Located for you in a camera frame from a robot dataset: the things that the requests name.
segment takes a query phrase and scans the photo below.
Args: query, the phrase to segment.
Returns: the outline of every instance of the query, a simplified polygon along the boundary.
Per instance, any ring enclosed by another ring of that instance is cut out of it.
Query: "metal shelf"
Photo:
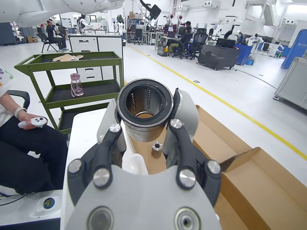
[[[71,55],[83,55],[83,60],[80,59],[65,62],[52,61],[54,58],[62,55],[63,54],[60,53],[32,55],[17,64],[14,68],[30,77],[53,127],[61,131],[63,134],[68,134],[71,131],[72,121],[75,115],[86,111],[106,108],[108,103],[89,105],[74,109],[65,109],[64,107],[116,98],[120,89],[124,86],[124,71],[122,58],[117,56],[114,52],[76,52],[71,53]],[[113,73],[114,78],[112,80],[83,82],[82,87],[84,95],[78,97],[71,96],[70,84],[55,85],[51,74],[51,70],[103,66],[112,66],[113,71],[116,70],[116,66],[119,66],[119,83],[117,82],[116,73]],[[46,71],[51,84],[51,90],[46,98],[43,97],[35,79],[34,72],[37,71]],[[56,124],[50,112],[50,109],[53,108],[61,108],[62,114],[59,125]]]
[[[77,98],[72,97],[70,84],[53,86],[46,98],[46,106],[49,109],[83,104],[116,98],[120,92],[120,86],[116,80],[83,82],[84,94]]]

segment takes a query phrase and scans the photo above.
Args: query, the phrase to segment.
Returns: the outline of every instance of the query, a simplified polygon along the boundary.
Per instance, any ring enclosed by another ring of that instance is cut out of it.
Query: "yellow floor line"
[[[261,124],[260,122],[258,122],[257,120],[253,119],[252,117],[250,117],[249,115],[247,115],[246,113],[242,112],[241,110],[237,109],[236,107],[232,106],[230,103],[227,103],[225,100],[219,98],[218,96],[214,95],[213,93],[211,93],[210,91],[202,88],[201,86],[197,85],[196,83],[194,83],[193,81],[190,81],[189,79],[185,78],[184,76],[182,76],[181,74],[173,71],[172,69],[168,68],[167,66],[163,65],[162,63],[158,62],[157,60],[151,58],[150,56],[147,56],[146,54],[142,53],[141,51],[129,46],[130,48],[132,48],[133,50],[137,51],[138,53],[144,55],[145,57],[151,59],[152,61],[154,61],[155,63],[159,64],[160,66],[164,67],[165,69],[167,69],[168,71],[174,73],[175,75],[179,76],[180,78],[182,78],[183,80],[191,83],[192,85],[194,85],[195,87],[199,88],[200,90],[204,91],[205,93],[207,93],[208,95],[212,96],[213,98],[215,98],[216,100],[220,101],[221,103],[225,104],[226,106],[228,106],[229,108],[231,108],[232,110],[234,110],[235,112],[241,114],[243,117],[247,118],[249,121],[253,122],[254,124],[256,124],[257,126],[259,126],[260,128],[262,128],[263,130],[265,130],[267,133],[269,133],[270,135],[272,135],[274,138],[278,139],[280,142],[282,142],[283,144],[285,144],[288,148],[290,148],[292,151],[294,151],[295,153],[297,153],[300,157],[302,157],[303,159],[307,160],[307,155],[305,155],[302,151],[300,151],[299,149],[297,149],[294,145],[292,145],[290,142],[288,142],[287,140],[285,140],[284,138],[282,138],[281,136],[279,136],[278,134],[276,134],[275,132],[273,132],[272,130],[270,130],[269,128],[267,128],[265,125]]]

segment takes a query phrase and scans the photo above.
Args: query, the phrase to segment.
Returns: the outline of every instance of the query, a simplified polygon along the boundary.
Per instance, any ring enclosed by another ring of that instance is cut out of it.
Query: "white floor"
[[[14,89],[30,93],[29,112],[46,115],[29,77],[13,68],[28,56],[40,54],[41,47],[41,43],[0,47],[0,64],[14,75]],[[287,70],[280,68],[283,59],[257,55],[253,66],[235,66],[243,72],[213,71],[196,65],[196,60],[158,56],[153,46],[127,44],[124,47],[124,75],[127,82],[142,77],[154,78],[164,83],[172,92],[177,87],[189,92],[195,104],[204,108],[251,147],[260,146],[307,186],[306,160],[244,116],[152,59],[184,78],[199,81],[197,85],[268,127],[306,155],[307,111],[293,104],[272,99],[275,92],[274,87],[278,87],[287,73]],[[69,83],[71,72],[73,71],[54,71],[55,83]],[[46,74],[40,72],[36,78],[39,85],[42,86],[43,95],[46,96],[50,89],[50,85],[45,84]],[[60,110],[52,113],[56,118],[60,116]]]

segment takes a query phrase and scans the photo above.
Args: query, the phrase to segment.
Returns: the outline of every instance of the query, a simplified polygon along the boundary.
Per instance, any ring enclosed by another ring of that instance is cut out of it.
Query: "bottle strap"
[[[70,89],[71,89],[71,96],[72,97],[75,97],[76,96],[76,93],[74,91],[74,87],[72,86],[72,82],[70,83]]]

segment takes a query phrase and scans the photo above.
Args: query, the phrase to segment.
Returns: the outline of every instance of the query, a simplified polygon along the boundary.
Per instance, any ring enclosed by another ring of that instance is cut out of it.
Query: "white wristwatch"
[[[15,118],[18,118],[18,113],[19,113],[21,110],[27,111],[26,108],[18,107],[18,108],[16,109],[15,113],[14,113]]]

